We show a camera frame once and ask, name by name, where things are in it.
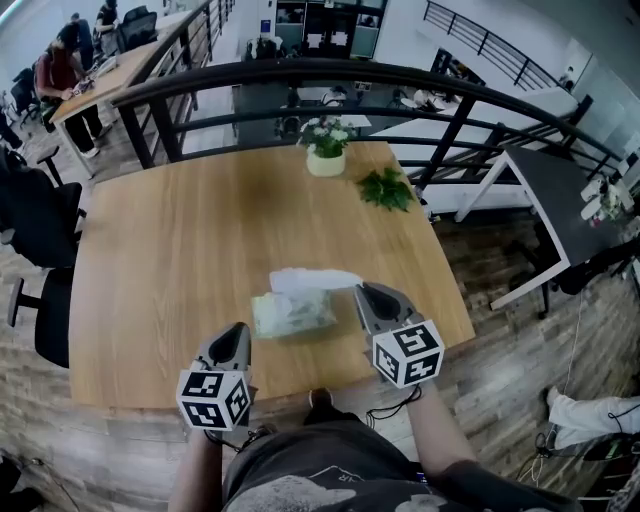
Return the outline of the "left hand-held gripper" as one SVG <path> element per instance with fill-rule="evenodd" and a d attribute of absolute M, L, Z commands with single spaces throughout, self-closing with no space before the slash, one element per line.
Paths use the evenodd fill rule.
<path fill-rule="evenodd" d="M 251 333 L 235 322 L 205 341 L 188 369 L 182 370 L 176 402 L 195 429 L 233 431 L 246 427 L 252 404 Z"/>

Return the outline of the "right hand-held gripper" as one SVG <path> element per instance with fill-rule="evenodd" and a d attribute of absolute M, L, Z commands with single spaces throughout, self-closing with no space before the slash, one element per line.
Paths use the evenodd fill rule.
<path fill-rule="evenodd" d="M 354 288 L 358 314 L 366 333 L 366 356 L 382 378 L 407 388 L 436 377 L 445 345 L 432 320 L 424 320 L 399 290 L 364 282 Z"/>

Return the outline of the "white tissue sheet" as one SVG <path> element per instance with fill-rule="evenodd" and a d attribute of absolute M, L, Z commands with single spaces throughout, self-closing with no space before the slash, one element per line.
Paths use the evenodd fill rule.
<path fill-rule="evenodd" d="M 363 283 L 363 279 L 354 273 L 336 270 L 315 270 L 297 268 L 293 277 L 298 288 L 314 288 L 322 290 L 340 290 L 355 287 Z"/>

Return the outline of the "wet wipe pack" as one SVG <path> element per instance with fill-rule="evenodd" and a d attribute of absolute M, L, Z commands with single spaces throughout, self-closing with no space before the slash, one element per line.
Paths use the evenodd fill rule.
<path fill-rule="evenodd" d="M 331 290 L 298 288 L 294 269 L 297 268 L 271 272 L 271 290 L 251 299 L 257 338 L 279 338 L 337 323 L 331 306 Z"/>

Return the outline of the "person's left forearm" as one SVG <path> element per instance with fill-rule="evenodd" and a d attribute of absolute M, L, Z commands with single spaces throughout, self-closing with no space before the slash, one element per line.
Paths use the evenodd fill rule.
<path fill-rule="evenodd" d="M 205 430 L 191 432 L 176 473 L 168 512 L 221 512 L 222 446 Z"/>

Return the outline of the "person's right forearm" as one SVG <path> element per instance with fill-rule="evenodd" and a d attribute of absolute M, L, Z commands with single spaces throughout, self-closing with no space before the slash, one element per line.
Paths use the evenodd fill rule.
<path fill-rule="evenodd" d="M 442 475 L 458 463 L 477 463 L 472 446 L 432 381 L 407 406 L 418 459 L 428 477 Z"/>

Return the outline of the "wooden table with white legs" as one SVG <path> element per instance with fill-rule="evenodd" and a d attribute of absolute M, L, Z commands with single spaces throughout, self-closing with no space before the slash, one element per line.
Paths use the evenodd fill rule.
<path fill-rule="evenodd" d="M 296 146 L 160 166 L 95 186 L 74 271 L 69 321 L 74 402 L 172 408 L 202 342 L 250 323 L 251 300 L 286 268 L 340 270 L 395 288 L 447 347 L 474 329 L 421 206 L 362 201 L 358 182 L 397 162 L 358 142 L 336 178 Z"/>

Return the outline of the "green leafy plant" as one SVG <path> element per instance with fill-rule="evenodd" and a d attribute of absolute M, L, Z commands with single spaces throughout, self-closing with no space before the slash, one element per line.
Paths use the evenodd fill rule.
<path fill-rule="evenodd" d="M 371 171 L 356 182 L 361 199 L 388 211 L 407 212 L 415 198 L 401 175 L 401 172 L 390 167 L 386 167 L 382 172 Z"/>

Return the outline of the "person's black shirt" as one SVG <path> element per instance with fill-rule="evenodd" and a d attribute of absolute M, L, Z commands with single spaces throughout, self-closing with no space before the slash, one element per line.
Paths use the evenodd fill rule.
<path fill-rule="evenodd" d="M 419 478 L 401 451 L 356 421 L 256 441 L 231 463 L 223 493 L 223 512 L 583 512 L 473 462 Z"/>

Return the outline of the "white pot with flowers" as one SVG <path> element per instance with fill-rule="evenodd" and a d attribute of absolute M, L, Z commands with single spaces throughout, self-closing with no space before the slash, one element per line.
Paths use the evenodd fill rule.
<path fill-rule="evenodd" d="M 308 120 L 300 129 L 298 144 L 307 152 L 308 171 L 316 177 L 335 177 L 346 166 L 346 147 L 355 128 L 340 116 L 321 116 Z"/>

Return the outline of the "grey table with white legs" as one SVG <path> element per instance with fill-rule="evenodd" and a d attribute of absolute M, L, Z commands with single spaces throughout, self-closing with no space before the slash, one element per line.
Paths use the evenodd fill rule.
<path fill-rule="evenodd" d="M 467 216 L 506 168 L 513 172 L 524 188 L 552 239 L 559 260 L 492 302 L 490 308 L 493 310 L 540 288 L 564 270 L 627 242 L 614 222 L 605 219 L 602 223 L 591 225 L 581 218 L 584 202 L 580 193 L 589 181 L 576 163 L 521 147 L 508 147 L 503 151 L 481 180 L 479 189 L 457 211 L 456 221 L 460 222 Z"/>

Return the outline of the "white vase with flowers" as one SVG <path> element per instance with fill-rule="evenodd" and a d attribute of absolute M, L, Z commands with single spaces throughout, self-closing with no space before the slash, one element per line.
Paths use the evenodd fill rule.
<path fill-rule="evenodd" d="M 581 191 L 584 202 L 581 218 L 591 225 L 602 223 L 605 219 L 615 221 L 622 212 L 622 201 L 618 189 L 603 177 L 592 179 Z"/>

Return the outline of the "black curved railing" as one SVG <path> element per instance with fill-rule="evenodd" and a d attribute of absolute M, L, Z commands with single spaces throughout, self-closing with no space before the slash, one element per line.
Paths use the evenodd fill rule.
<path fill-rule="evenodd" d="M 173 119 L 168 99 L 177 96 L 192 96 L 200 91 L 219 89 L 226 86 L 240 86 L 272 82 L 290 84 L 317 81 L 323 78 L 349 79 L 386 85 L 402 85 L 452 93 L 461 98 L 456 112 L 452 115 L 401 110 L 391 107 L 320 107 L 284 108 L 271 110 L 251 110 L 207 117 L 193 121 L 190 118 Z M 498 122 L 481 121 L 471 115 L 472 108 L 483 103 L 518 114 L 533 121 L 535 128 L 551 130 L 563 135 L 561 142 L 555 142 L 536 134 L 534 129 L 520 130 Z M 551 146 L 555 151 L 573 153 L 586 158 L 587 153 L 574 148 L 581 141 L 601 153 L 594 161 L 588 175 L 594 177 L 609 168 L 613 161 L 621 158 L 576 126 L 555 117 L 528 102 L 516 99 L 493 89 L 475 85 L 463 80 L 402 66 L 346 61 L 336 59 L 283 59 L 216 65 L 195 69 L 175 75 L 165 75 L 144 83 L 135 84 L 116 95 L 112 101 L 124 123 L 131 144 L 143 168 L 154 167 L 154 157 L 149 148 L 144 130 L 136 116 L 138 107 L 145 107 L 152 117 L 157 135 L 171 163 L 193 160 L 245 150 L 273 147 L 273 142 L 252 142 L 220 148 L 209 148 L 186 153 L 183 150 L 185 136 L 205 128 L 234 125 L 237 123 L 274 120 L 288 114 L 302 117 L 338 116 L 363 114 L 374 117 L 403 117 L 428 120 L 445 124 L 443 134 L 433 137 L 381 136 L 381 141 L 394 145 L 414 145 L 433 148 L 427 158 L 400 160 L 401 166 L 410 168 L 409 180 L 421 188 L 432 181 L 446 177 L 456 170 L 477 174 L 489 167 L 489 160 L 503 152 L 510 142 L 524 147 L 534 142 Z"/>

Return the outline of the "black stair railing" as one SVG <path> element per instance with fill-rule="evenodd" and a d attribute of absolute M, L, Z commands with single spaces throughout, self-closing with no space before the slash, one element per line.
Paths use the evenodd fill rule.
<path fill-rule="evenodd" d="M 487 60 L 523 91 L 562 87 L 553 75 L 506 40 L 433 0 L 427 0 L 423 20 Z"/>

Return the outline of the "black framed glass partition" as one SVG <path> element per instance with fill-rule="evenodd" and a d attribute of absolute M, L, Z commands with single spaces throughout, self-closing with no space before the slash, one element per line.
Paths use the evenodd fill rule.
<path fill-rule="evenodd" d="M 275 36 L 286 57 L 370 60 L 388 0 L 277 0 Z"/>

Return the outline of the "wooden desk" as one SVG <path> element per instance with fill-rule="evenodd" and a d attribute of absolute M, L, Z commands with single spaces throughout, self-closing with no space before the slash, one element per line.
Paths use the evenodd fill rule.
<path fill-rule="evenodd" d="M 103 105 L 108 111 L 113 112 L 112 100 L 115 96 L 133 84 L 139 74 L 142 75 L 142 80 L 145 80 L 160 68 L 160 62 L 169 53 L 181 32 L 188 30 L 195 15 L 195 10 L 189 10 L 162 18 L 157 41 L 115 56 L 114 69 L 100 77 L 94 74 L 89 80 L 91 86 L 84 92 L 64 100 L 52 116 L 51 122 L 59 132 L 61 140 L 75 162 L 90 178 L 95 176 L 95 171 L 72 141 L 65 121 L 94 105 Z"/>

